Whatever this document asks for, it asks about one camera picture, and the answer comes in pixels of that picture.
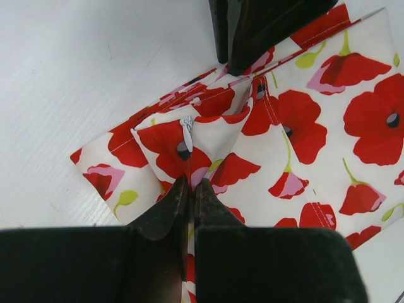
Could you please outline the white red poppy skirt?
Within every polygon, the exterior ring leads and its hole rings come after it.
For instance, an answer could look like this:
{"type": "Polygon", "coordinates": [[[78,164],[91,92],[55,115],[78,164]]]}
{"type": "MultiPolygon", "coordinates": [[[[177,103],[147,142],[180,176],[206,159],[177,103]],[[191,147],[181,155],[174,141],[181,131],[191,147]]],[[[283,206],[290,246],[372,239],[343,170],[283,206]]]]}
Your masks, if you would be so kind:
{"type": "Polygon", "coordinates": [[[216,68],[71,155],[123,223],[208,179],[249,227],[335,230],[352,248],[403,209],[403,70],[385,9],[340,4],[239,77],[216,68]]]}

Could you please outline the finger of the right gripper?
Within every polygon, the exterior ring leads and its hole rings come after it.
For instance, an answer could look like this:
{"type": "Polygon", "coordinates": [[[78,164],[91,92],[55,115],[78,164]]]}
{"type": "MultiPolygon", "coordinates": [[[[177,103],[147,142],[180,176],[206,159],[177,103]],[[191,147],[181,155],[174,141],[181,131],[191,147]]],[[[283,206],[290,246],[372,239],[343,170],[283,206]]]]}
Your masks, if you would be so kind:
{"type": "Polygon", "coordinates": [[[242,1],[209,0],[215,47],[219,63],[232,55],[233,41],[242,10],[242,1]]]}
{"type": "Polygon", "coordinates": [[[239,76],[268,49],[326,14],[336,1],[228,1],[229,73],[239,76]]]}

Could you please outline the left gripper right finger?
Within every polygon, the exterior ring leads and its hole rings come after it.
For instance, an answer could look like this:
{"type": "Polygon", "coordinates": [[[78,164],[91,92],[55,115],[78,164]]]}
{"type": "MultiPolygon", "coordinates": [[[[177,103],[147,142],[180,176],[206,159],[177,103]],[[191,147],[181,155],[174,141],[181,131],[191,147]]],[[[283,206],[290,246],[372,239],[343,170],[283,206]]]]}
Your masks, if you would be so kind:
{"type": "Polygon", "coordinates": [[[367,302],[348,242],[325,228],[245,226],[203,179],[195,195],[198,302],[367,302]]]}

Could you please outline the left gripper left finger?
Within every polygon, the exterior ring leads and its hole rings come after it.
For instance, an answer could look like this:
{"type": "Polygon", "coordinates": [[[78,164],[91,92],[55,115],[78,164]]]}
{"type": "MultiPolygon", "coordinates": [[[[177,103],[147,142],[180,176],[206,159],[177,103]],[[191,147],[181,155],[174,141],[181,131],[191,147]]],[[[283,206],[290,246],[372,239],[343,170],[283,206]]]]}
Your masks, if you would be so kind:
{"type": "Polygon", "coordinates": [[[180,302],[189,184],[125,226],[1,232],[2,302],[180,302]]]}

